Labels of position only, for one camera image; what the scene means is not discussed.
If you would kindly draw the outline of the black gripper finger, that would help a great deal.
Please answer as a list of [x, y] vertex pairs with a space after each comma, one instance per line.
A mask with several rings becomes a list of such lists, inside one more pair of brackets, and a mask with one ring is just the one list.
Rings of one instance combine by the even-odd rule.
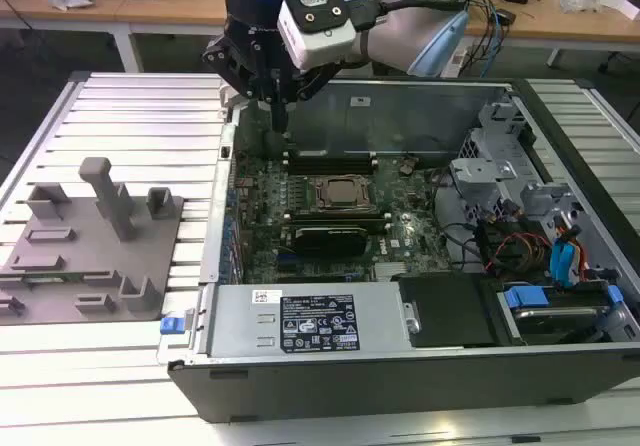
[[267, 42], [251, 36], [235, 44], [223, 35], [211, 41], [203, 53], [204, 61], [236, 92], [266, 105], [271, 129], [281, 131], [281, 101], [278, 77], [269, 65]]
[[278, 132], [288, 125], [288, 112], [300, 101], [311, 99], [331, 79], [331, 65], [312, 68], [307, 72], [295, 68], [282, 70], [279, 82]]

